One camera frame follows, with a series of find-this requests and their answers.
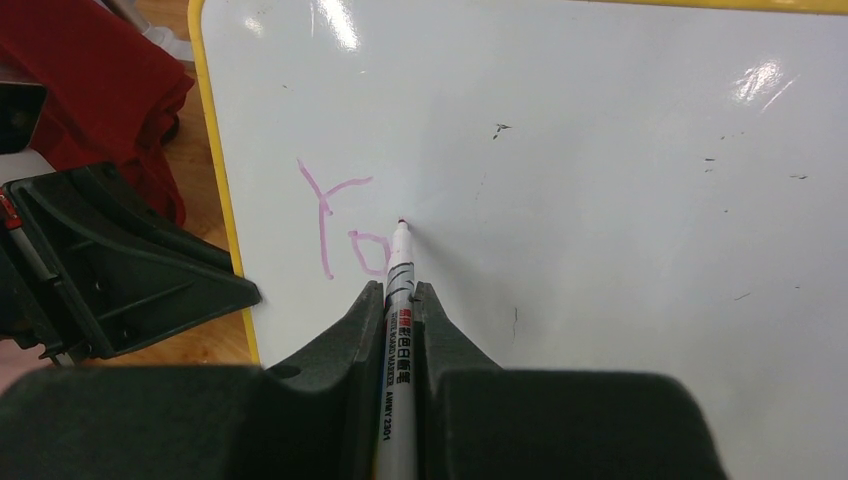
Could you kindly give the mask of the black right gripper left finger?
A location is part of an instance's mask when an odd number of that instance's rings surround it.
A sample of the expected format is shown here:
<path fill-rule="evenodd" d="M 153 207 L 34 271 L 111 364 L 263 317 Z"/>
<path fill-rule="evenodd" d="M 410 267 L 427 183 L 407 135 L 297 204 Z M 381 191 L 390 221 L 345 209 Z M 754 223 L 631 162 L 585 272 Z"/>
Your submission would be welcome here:
<path fill-rule="evenodd" d="M 270 368 L 55 367 L 1 398 L 5 479 L 367 479 L 383 287 Z"/>

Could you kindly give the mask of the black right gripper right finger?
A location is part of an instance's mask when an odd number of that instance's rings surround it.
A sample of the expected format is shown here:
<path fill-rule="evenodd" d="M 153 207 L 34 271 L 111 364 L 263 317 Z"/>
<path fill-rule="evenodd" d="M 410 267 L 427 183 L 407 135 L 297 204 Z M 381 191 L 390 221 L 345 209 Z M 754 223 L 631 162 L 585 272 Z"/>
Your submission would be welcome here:
<path fill-rule="evenodd" d="M 427 479 L 723 479 L 698 403 L 651 372 L 499 366 L 414 295 L 419 470 Z"/>

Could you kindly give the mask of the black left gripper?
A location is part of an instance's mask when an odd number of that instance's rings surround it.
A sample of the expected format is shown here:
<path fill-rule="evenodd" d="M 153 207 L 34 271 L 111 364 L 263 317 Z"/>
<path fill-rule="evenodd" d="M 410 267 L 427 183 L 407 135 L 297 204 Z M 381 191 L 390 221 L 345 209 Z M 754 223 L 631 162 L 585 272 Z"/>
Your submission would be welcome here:
<path fill-rule="evenodd" d="M 1 337 L 56 365 L 109 359 L 256 305 L 229 254 L 149 206 L 108 163 L 1 190 Z"/>

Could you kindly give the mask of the yellow-framed whiteboard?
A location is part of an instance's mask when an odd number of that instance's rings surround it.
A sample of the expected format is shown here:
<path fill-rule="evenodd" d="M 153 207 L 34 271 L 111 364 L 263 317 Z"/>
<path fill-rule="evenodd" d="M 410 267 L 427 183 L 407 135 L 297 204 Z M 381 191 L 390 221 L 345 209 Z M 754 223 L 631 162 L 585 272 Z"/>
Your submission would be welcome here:
<path fill-rule="evenodd" d="M 656 371 L 734 479 L 847 475 L 843 1 L 193 1 L 256 362 L 386 272 L 495 361 Z"/>

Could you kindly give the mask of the white purple whiteboard marker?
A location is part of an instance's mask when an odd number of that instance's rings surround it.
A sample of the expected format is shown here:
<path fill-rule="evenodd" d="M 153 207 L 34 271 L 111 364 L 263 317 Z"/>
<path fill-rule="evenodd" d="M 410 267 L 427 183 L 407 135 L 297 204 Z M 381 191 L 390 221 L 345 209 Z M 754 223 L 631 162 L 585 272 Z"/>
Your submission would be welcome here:
<path fill-rule="evenodd" d="M 375 479 L 416 479 L 418 447 L 412 234 L 398 222 L 392 237 L 385 295 L 385 346 L 381 410 L 373 467 Z"/>

